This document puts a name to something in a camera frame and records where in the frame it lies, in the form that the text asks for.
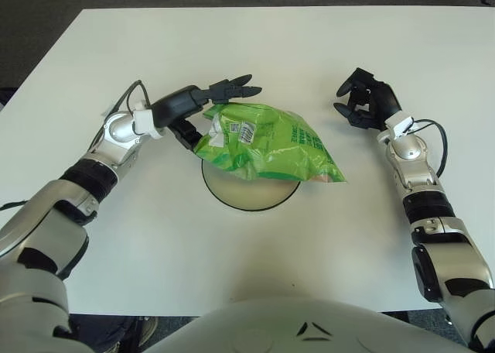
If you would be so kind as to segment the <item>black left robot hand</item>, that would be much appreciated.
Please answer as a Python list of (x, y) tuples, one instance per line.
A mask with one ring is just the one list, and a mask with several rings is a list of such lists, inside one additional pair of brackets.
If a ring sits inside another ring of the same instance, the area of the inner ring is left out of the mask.
[(251, 74), (246, 74), (233, 80), (222, 80), (207, 89), (189, 85), (168, 94), (151, 106), (154, 126), (169, 129), (186, 149), (193, 151), (203, 136), (187, 119), (201, 112), (209, 102), (226, 105), (232, 98), (249, 98), (261, 93), (261, 87), (247, 86), (251, 78)]

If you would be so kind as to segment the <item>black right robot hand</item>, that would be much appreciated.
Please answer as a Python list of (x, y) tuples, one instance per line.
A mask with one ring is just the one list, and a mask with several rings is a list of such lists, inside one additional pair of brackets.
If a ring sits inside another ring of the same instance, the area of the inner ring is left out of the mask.
[(372, 73), (357, 68), (339, 87), (338, 98), (348, 94), (346, 104), (334, 103), (334, 108), (359, 129), (384, 131), (385, 121), (401, 111), (401, 106), (389, 84), (377, 81)]

